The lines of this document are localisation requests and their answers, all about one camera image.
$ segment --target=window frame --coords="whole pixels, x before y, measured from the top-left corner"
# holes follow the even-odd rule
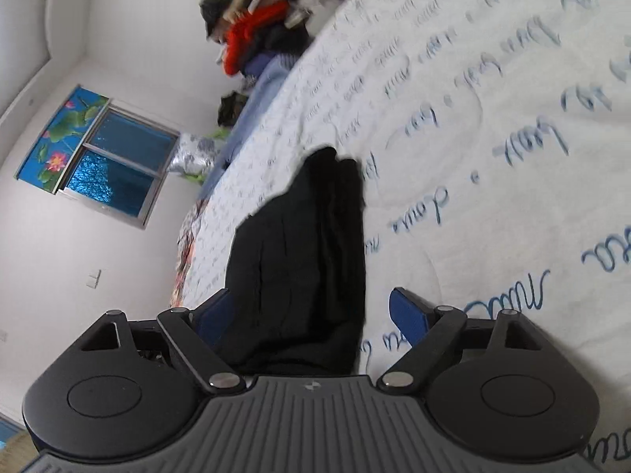
[[[132,162],[126,158],[123,158],[114,153],[110,153],[109,151],[105,151],[104,149],[101,149],[100,147],[90,143],[90,140],[99,131],[100,123],[103,121],[105,116],[108,115],[109,112],[117,113],[127,119],[131,119],[139,122],[140,124],[150,126],[151,128],[154,128],[167,135],[171,135],[175,138],[171,151],[169,152],[164,165],[159,171],[148,169],[144,165]],[[179,138],[179,136],[180,132],[169,128],[168,126],[165,126],[161,123],[153,121],[152,119],[146,118],[145,116],[138,115],[138,113],[131,112],[130,110],[122,108],[121,106],[117,105],[115,101],[110,99],[107,103],[105,103],[105,106],[101,109],[99,115],[97,115],[97,118],[94,119],[94,122],[92,123],[90,128],[85,132],[83,137],[81,137],[80,143],[77,145],[77,148],[70,157],[64,175],[62,175],[62,177],[59,179],[59,185],[55,191],[55,194],[61,194],[62,196],[65,196],[69,199],[78,201],[84,206],[87,206],[90,209],[95,210],[101,214],[113,217],[118,221],[125,222],[126,224],[133,225],[134,227],[138,227],[140,229],[145,229],[149,217],[151,216],[151,212],[153,211],[156,201],[158,200],[160,190],[162,189],[162,186],[164,185],[164,182],[166,180],[166,175],[168,174],[168,166],[170,165],[171,160],[173,159],[173,155],[175,154],[175,150],[177,149],[177,139]],[[122,212],[116,208],[112,208],[111,206],[91,199],[90,197],[84,196],[83,194],[75,192],[71,188],[67,187],[67,184],[75,173],[75,168],[81,161],[81,158],[83,158],[83,154],[85,151],[92,151],[93,153],[99,154],[100,156],[111,159],[115,162],[118,162],[127,167],[131,167],[132,169],[138,170],[143,174],[153,177],[153,183],[151,184],[149,191],[144,198],[143,206],[140,209],[138,217],[128,215],[125,212]]]

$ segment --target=patterned fabric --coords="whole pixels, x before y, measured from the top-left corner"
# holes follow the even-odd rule
[[[364,165],[360,372],[409,347],[388,315],[396,286],[479,317],[514,307],[599,394],[587,455],[629,471],[629,9],[347,0],[217,184],[184,305],[223,287],[236,226],[332,144]]]

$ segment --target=wall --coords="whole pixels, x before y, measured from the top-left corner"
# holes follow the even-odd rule
[[[169,176],[142,230],[15,180],[24,155],[77,84],[175,129],[207,131],[196,101],[92,60],[78,65],[26,126],[0,169],[0,327],[9,332],[0,343],[0,412],[18,421],[28,386],[104,311],[153,318],[168,306],[177,235],[199,192]],[[84,283],[97,268],[103,273],[94,290]]]
[[[83,56],[89,10],[90,0],[0,0],[0,164]]]
[[[238,86],[215,64],[200,0],[93,0],[88,55],[204,102],[216,116],[220,97]]]

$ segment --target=orange fabric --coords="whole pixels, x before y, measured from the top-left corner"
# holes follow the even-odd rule
[[[241,70],[239,59],[252,41],[254,32],[263,26],[285,19],[288,10],[289,3],[283,0],[244,15],[228,29],[225,34],[227,48],[223,55],[223,70],[228,76],[234,76]]]

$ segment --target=bed sheet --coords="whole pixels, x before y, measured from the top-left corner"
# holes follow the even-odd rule
[[[233,234],[325,144],[362,161],[360,372],[409,345],[403,286],[514,307],[596,388],[587,455],[631,469],[631,0],[347,0],[217,185],[185,282],[223,286]]]

